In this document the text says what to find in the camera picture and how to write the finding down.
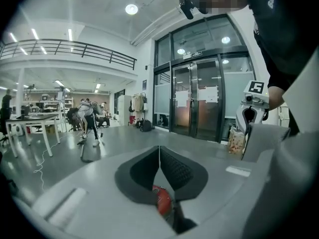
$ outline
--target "white cabinet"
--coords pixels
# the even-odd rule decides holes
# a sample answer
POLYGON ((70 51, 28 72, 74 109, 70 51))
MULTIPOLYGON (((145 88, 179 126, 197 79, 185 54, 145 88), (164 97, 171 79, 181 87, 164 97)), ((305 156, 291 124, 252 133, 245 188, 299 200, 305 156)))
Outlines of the white cabinet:
POLYGON ((120 96, 118 98, 118 111, 120 125, 127 125, 130 121, 130 101, 131 96, 120 96))

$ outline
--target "double door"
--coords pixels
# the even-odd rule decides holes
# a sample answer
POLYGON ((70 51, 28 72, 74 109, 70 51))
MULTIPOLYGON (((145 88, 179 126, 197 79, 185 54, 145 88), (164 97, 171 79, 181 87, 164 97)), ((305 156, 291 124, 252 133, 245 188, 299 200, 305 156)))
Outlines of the double door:
POLYGON ((173 69, 171 131, 220 141, 222 81, 217 58, 173 69))

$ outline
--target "desk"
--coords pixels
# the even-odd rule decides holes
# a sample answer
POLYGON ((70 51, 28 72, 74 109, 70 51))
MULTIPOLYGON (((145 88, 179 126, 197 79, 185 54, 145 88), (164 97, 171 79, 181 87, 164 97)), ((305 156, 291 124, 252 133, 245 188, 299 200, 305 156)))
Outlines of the desk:
POLYGON ((54 119, 55 135, 56 135, 56 139, 57 139, 58 143, 60 143, 58 127, 57 127, 57 123, 56 123, 56 115, 25 116, 24 119, 9 119, 9 120, 7 119, 5 121, 5 126, 6 126, 6 130, 7 130, 7 133, 8 133, 10 146, 12 148, 12 151, 13 151, 13 154, 14 154, 15 157, 18 157, 18 155, 16 153, 16 149, 14 147, 13 140, 12 140, 12 137, 11 137, 11 133, 10 133, 10 129, 9 129, 9 125, 10 124, 21 124, 21 125, 23 125, 24 131, 25 131, 26 142, 28 143, 28 145, 30 145, 31 142, 30 142, 27 130, 26 130, 26 124, 32 125, 32 124, 39 124, 40 123, 41 126, 42 126, 42 133, 43 133, 45 146, 46 146, 46 148, 48 150, 49 156, 50 157, 53 156, 52 152, 51 152, 50 145, 49 145, 48 137, 47 137, 46 131, 45 131, 45 122, 47 120, 51 120, 51 119, 54 119))

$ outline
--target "shiny floor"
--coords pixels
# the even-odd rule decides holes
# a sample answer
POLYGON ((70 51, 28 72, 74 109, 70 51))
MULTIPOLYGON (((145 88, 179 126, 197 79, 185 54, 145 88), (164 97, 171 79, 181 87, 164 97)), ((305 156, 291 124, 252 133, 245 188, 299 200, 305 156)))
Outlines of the shiny floor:
MULTIPOLYGON (((118 126, 103 128, 100 145, 93 147, 93 131, 89 134, 85 145, 85 159, 99 160, 103 157, 118 155, 132 150, 164 145, 176 152, 187 150, 198 155, 210 155, 219 158, 234 158, 229 154, 225 145, 205 140, 194 139, 189 136, 154 129, 150 132, 140 132, 132 126, 118 126)), ((45 162, 41 172, 35 172, 43 161, 42 154, 46 150, 42 134, 31 134, 31 145, 28 146, 25 136, 15 137, 18 158, 14 158, 10 145, 1 148, 3 159, 0 165, 2 173, 7 179, 13 179, 17 185, 16 195, 28 205, 52 187, 55 183, 67 177, 77 169, 86 165, 80 160, 81 146, 79 132, 60 133, 61 143, 52 147, 53 157, 44 153, 45 162)), ((55 134, 48 134, 50 146, 55 145, 55 134)))

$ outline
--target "white cable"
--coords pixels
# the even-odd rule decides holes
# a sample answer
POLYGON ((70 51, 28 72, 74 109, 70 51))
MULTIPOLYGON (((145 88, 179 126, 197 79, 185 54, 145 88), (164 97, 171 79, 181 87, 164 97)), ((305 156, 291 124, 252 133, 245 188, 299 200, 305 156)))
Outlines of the white cable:
MULTIPOLYGON (((55 145, 53 145, 53 146, 51 146, 51 148, 50 149, 52 149, 53 147, 55 147, 55 146, 57 146, 59 143, 57 142, 55 145)), ((44 191, 44 180, 43 180, 43 178, 42 178, 42 176, 43 176, 43 172, 41 171, 42 170, 42 168, 43 168, 43 163, 45 162, 45 160, 44 160, 44 153, 46 152, 46 151, 48 151, 47 149, 42 153, 42 162, 41 163, 38 163, 36 166, 41 166, 41 168, 40 169, 38 169, 38 170, 34 170, 33 171, 33 173, 37 173, 37 172, 40 172, 41 173, 41 176, 40 176, 40 180, 41 180, 41 182, 42 182, 42 190, 44 191)))

